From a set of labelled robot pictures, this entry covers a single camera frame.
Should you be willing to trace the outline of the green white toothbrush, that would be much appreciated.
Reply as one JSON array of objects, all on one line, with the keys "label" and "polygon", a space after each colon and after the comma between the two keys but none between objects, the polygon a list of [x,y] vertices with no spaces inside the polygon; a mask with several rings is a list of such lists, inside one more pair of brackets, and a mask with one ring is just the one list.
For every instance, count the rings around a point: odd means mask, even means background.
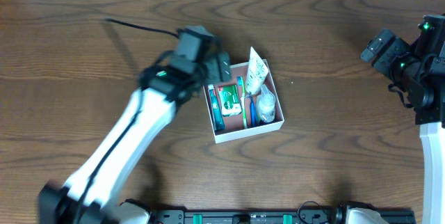
[{"label": "green white toothbrush", "polygon": [[241,98],[240,98],[240,104],[242,108],[242,114],[243,114],[243,128],[248,128],[248,121],[247,121],[247,115],[245,110],[245,84],[242,76],[237,77],[238,86],[241,87]]}]

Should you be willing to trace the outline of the green Dettol soap pack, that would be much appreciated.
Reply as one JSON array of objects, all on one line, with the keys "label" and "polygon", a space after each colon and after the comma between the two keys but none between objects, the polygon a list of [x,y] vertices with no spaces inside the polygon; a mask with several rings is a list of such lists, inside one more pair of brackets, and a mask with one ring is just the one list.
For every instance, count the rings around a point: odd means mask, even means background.
[{"label": "green Dettol soap pack", "polygon": [[221,86],[218,88],[223,117],[238,115],[242,112],[236,85]]}]

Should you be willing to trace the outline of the white patterned lotion tube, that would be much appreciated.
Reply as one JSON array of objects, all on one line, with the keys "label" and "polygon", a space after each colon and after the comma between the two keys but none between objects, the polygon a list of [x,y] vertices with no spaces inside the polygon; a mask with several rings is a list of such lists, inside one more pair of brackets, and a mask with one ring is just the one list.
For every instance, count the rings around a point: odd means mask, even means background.
[{"label": "white patterned lotion tube", "polygon": [[250,57],[248,62],[248,71],[245,80],[245,89],[248,94],[257,95],[261,90],[269,69],[264,60],[255,51],[253,47],[250,48]]}]

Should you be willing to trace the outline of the Colgate toothpaste tube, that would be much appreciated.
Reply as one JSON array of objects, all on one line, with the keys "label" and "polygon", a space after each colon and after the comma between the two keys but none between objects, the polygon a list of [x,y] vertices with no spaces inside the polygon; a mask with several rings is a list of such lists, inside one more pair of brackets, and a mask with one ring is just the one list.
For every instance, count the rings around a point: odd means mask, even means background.
[{"label": "Colgate toothpaste tube", "polygon": [[213,129],[215,131],[222,131],[225,129],[225,123],[223,120],[223,115],[220,110],[220,105],[218,103],[218,98],[216,96],[216,90],[214,85],[208,85],[208,91],[212,108]]}]

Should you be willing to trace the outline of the blue disposable razor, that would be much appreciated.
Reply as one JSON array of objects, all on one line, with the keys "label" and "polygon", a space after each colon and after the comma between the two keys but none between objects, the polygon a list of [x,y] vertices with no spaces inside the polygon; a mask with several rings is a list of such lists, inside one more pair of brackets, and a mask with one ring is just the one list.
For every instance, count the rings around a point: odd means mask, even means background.
[{"label": "blue disposable razor", "polygon": [[255,107],[255,102],[252,96],[252,93],[248,94],[248,98],[250,99],[250,121],[251,121],[251,127],[256,127],[257,125],[257,120],[256,120],[256,107]]}]

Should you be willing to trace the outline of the clear spray bottle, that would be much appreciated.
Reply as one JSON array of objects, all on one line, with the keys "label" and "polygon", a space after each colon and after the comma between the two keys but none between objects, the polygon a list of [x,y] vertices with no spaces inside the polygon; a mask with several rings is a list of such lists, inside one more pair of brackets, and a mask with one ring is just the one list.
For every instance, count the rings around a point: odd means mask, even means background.
[{"label": "clear spray bottle", "polygon": [[271,123],[275,120],[275,96],[266,84],[261,85],[260,91],[257,97],[258,119],[263,123]]}]

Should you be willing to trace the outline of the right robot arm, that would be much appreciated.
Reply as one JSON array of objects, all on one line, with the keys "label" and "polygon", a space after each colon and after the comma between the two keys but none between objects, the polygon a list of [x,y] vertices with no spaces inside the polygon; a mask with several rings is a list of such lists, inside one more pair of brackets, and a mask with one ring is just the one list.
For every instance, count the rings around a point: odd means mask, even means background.
[{"label": "right robot arm", "polygon": [[389,29],[361,53],[390,80],[403,106],[413,109],[423,148],[423,223],[444,222],[444,16],[425,15],[408,44]]}]

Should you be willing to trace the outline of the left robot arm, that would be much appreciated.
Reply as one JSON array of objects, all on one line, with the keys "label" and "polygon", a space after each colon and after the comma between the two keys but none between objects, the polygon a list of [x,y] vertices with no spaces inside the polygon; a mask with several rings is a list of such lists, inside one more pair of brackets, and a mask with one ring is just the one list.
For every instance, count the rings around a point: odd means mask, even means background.
[{"label": "left robot arm", "polygon": [[117,203],[128,176],[193,93],[231,77],[226,52],[162,53],[141,73],[124,113],[91,157],[61,188],[42,188],[39,223],[148,223],[146,207],[132,200]]}]

